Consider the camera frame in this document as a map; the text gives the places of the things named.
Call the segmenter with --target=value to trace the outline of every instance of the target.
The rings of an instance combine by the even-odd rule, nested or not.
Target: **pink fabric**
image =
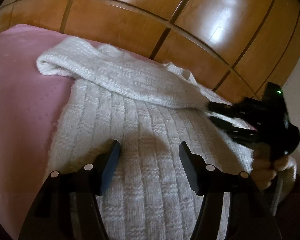
[[[0,223],[13,239],[42,185],[52,134],[74,82],[41,75],[36,59],[65,37],[29,25],[0,33]]]

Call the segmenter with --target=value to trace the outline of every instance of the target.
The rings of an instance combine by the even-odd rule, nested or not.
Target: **black mechanical claw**
[[[114,140],[111,150],[98,155],[93,164],[65,175],[51,172],[31,205],[19,240],[74,240],[70,192],[75,192],[83,239],[109,239],[95,196],[108,189],[120,150],[120,143]]]
[[[185,142],[179,146],[179,156],[191,189],[204,195],[190,240],[217,239],[224,192],[231,196],[225,240],[281,240],[275,219],[248,173],[223,173],[192,154]]]
[[[268,82],[261,101],[246,97],[233,106],[210,102],[208,110],[231,118],[241,118],[255,127],[256,130],[237,128],[215,116],[210,117],[218,128],[237,143],[247,147],[260,142],[268,144],[272,163],[284,155],[291,154],[300,142],[299,129],[290,122],[282,89],[274,83]],[[274,178],[271,187],[264,191],[264,197],[273,215],[276,213],[283,184],[278,178],[280,180],[280,176]]]

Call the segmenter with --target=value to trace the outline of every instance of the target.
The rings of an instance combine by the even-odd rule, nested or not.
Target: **wooden headboard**
[[[5,0],[0,32],[16,24],[173,62],[231,102],[283,85],[300,56],[297,0]]]

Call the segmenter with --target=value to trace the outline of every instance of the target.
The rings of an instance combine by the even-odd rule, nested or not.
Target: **ribbed knit fabric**
[[[182,141],[224,172],[250,171],[251,151],[218,132],[202,111],[209,99],[224,101],[187,70],[136,60],[110,45],[95,49],[75,37],[42,54],[37,66],[43,74],[76,78],[47,174],[77,171],[113,139],[121,143],[111,186],[97,197],[110,239],[190,238],[202,197],[182,167]],[[225,237],[228,209],[225,197],[218,239]]]

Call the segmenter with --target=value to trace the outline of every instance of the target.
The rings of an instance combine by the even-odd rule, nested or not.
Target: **sweater sleeve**
[[[300,240],[300,175],[293,190],[279,204],[275,216],[282,240]]]

